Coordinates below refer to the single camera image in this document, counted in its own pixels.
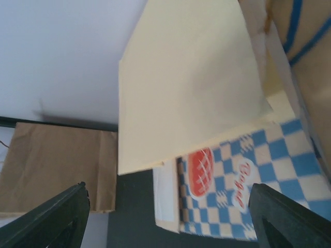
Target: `paper sheet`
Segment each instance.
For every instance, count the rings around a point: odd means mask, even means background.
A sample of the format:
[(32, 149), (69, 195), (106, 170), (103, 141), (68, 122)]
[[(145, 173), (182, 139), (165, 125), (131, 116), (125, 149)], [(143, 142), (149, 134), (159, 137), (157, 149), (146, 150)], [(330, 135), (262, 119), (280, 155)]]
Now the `paper sheet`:
[(270, 113), (238, 2), (149, 1), (120, 62), (119, 101), (119, 174)]

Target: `paper bag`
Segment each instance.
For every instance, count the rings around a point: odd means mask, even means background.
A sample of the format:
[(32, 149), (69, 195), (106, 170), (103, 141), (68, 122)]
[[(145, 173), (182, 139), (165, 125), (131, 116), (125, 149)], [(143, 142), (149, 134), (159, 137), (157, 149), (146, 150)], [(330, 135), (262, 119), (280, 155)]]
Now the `paper bag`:
[(0, 216), (21, 215), (84, 181), (91, 212), (115, 210), (117, 133), (18, 123), (0, 174)]

